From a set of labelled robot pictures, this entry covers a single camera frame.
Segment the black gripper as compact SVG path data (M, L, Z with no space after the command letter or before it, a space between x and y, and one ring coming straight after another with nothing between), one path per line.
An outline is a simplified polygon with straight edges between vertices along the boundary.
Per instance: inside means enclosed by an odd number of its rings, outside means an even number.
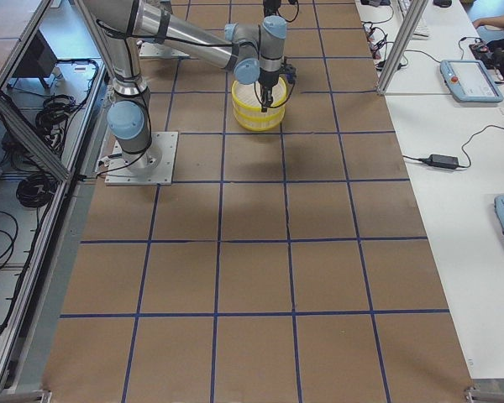
M261 112L266 113L274 98L272 88L278 83L279 76L284 76L289 84L294 85L297 80L296 68L288 62L285 56L279 59L260 57L260 105Z

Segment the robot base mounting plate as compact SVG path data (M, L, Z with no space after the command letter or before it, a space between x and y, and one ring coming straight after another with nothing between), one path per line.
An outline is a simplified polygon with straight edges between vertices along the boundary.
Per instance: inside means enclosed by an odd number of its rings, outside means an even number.
M113 147L120 157L111 159L104 182L108 186L151 186L172 184L176 161L178 132L153 132L152 144L137 160L137 156L122 151L116 140Z

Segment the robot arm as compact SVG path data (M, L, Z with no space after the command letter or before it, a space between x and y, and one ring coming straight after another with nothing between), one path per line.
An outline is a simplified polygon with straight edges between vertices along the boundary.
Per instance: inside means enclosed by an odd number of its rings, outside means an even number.
M178 18L171 2L81 1L85 20L106 64L112 69L107 126L117 140L120 157L102 173L106 181L124 185L171 183L177 134L152 129L150 89L140 61L190 56L229 71L243 85L258 85L260 110L277 106L274 88L281 76L289 83L296 70L284 55L287 21L280 2L263 3L261 23L229 24L224 36L211 34Z

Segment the person forearm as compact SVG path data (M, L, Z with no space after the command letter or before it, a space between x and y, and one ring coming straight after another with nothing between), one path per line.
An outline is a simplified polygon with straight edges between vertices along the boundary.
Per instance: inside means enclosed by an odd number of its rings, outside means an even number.
M491 26L497 29L504 29L504 15L495 17L478 18L472 22L475 29L482 26Z

